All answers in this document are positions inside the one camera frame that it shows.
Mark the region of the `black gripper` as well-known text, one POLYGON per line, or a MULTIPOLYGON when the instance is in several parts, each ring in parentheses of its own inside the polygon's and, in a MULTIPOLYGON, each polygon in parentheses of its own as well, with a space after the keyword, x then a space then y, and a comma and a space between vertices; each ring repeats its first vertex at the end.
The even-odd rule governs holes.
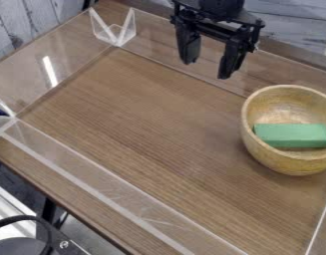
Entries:
POLYGON ((189 65, 200 56, 201 35, 227 42, 217 77, 231 78, 247 51, 253 52, 265 22, 244 8, 245 0, 172 0, 178 54, 189 65))

